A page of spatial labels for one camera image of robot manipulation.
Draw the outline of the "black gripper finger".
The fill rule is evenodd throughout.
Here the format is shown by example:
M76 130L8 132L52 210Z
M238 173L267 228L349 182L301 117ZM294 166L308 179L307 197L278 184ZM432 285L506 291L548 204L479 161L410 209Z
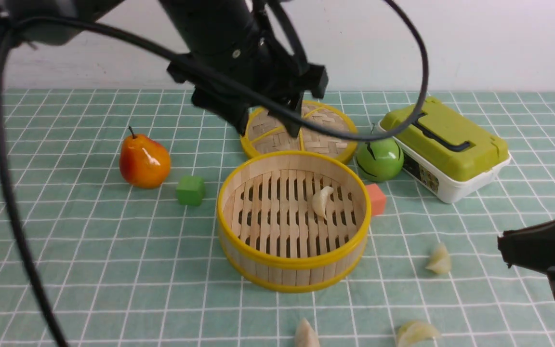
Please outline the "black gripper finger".
M304 100L304 94L289 94L289 95L272 94L269 97L275 103L278 103L284 106L285 108L288 108L291 112L291 116L284 117L271 110L268 111L268 115L278 120L286 130L286 133L291 138L297 138L299 136L299 131L301 129L301 126L292 120L295 118L297 119L302 118L301 111L302 111L302 104Z
M249 121L250 104L238 97L220 97L196 86L192 104L227 121L240 136L244 136Z

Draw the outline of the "black gripper body one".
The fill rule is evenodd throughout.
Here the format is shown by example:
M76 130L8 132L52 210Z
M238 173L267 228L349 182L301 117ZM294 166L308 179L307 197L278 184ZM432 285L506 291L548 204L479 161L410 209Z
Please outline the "black gripper body one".
M214 56L202 56L200 53L185 53L188 61L202 63L212 67L217 72L231 80L246 86L258 94L271 99L272 94L289 95L311 92L314 97L324 97L328 73L325 66L307 64L298 72L291 66L294 58L286 53L275 36L266 34L260 36L251 44L245 44L241 49L229 49L225 53ZM219 85L210 81L208 77L192 77L191 73L177 67L170 62L167 72L176 83L190 82L194 88L199 87L220 97L238 97L250 104L250 107L261 105L260 102L245 99L233 88Z

